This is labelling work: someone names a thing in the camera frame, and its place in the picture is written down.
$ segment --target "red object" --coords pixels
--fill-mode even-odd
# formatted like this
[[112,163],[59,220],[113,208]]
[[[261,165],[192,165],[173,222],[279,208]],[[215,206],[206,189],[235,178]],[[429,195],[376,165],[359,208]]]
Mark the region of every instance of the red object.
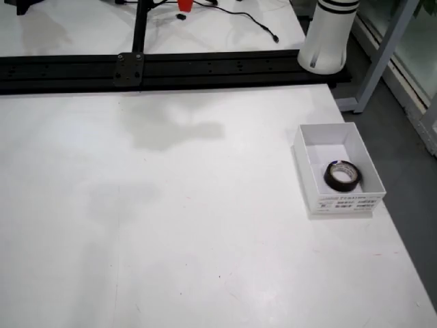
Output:
[[178,0],[179,10],[181,12],[190,12],[194,0]]

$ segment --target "table surface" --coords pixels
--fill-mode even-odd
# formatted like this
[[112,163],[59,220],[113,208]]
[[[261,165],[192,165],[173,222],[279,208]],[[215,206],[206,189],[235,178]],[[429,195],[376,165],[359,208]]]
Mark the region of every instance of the table surface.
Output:
[[307,213],[291,146],[343,121],[325,85],[0,108],[5,327],[437,326],[384,204]]
[[[300,49],[305,36],[289,0],[220,0],[233,12],[248,12],[279,36],[245,16],[194,5],[178,20],[176,4],[150,13],[145,53],[196,53]],[[118,54],[132,50],[136,5],[112,0],[44,0],[24,16],[0,3],[0,56]]]

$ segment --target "black cable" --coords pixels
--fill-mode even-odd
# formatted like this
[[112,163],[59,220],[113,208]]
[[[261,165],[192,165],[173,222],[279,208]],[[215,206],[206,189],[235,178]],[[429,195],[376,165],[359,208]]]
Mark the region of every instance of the black cable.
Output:
[[[138,3],[138,1],[127,1],[127,0],[125,0],[124,3]],[[158,3],[155,3],[153,5],[153,7],[150,8],[149,10],[154,9],[154,8],[158,7],[159,5],[163,5],[164,3],[178,3],[178,2],[177,1],[162,0],[162,1],[158,2]],[[229,10],[223,9],[223,8],[217,6],[217,5],[206,5],[204,3],[200,3],[200,2],[197,2],[197,1],[194,1],[194,3],[196,3],[197,5],[200,5],[202,7],[218,9],[218,10],[221,10],[222,12],[226,12],[226,13],[231,14],[231,15],[243,15],[243,16],[249,17],[256,25],[258,25],[264,31],[269,33],[272,36],[273,41],[275,41],[276,43],[279,42],[279,38],[278,38],[277,35],[273,34],[273,32],[267,26],[265,26],[265,25],[261,24],[260,22],[258,22],[256,19],[254,19],[252,17],[252,15],[248,14],[247,12],[230,12]]]
[[247,16],[247,17],[249,17],[249,18],[250,18],[250,19],[251,19],[251,20],[252,20],[256,25],[258,25],[258,26],[261,27],[264,31],[266,31],[267,33],[269,33],[269,34],[272,36],[273,40],[274,40],[276,43],[279,42],[279,38],[278,38],[278,36],[276,36],[275,34],[273,34],[273,32],[272,32],[272,31],[271,31],[267,26],[265,26],[265,25],[261,24],[260,22],[258,22],[256,19],[254,19],[254,18],[252,17],[252,15],[248,14],[247,12],[230,12],[229,10],[223,9],[223,8],[218,7],[218,6],[216,6],[216,5],[205,5],[204,3],[200,3],[200,2],[197,2],[197,1],[194,1],[194,3],[196,3],[197,5],[201,5],[202,7],[218,9],[218,10],[221,10],[222,12],[226,12],[226,13],[231,14],[231,15],[243,15],[243,16]]

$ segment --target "black metal bracket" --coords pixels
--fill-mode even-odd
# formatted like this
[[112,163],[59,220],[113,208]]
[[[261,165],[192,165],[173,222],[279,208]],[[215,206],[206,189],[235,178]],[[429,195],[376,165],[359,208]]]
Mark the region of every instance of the black metal bracket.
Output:
[[43,0],[5,0],[5,3],[16,6],[16,14],[24,15],[31,5],[41,2]]
[[139,87],[143,79],[144,54],[120,53],[114,72],[116,87]]

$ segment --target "white cylinder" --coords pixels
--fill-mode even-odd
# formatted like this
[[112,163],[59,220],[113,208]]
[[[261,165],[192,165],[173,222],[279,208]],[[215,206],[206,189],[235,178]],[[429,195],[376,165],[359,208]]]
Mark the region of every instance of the white cylinder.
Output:
[[318,0],[298,63],[309,72],[334,74],[346,63],[346,46],[359,0]]

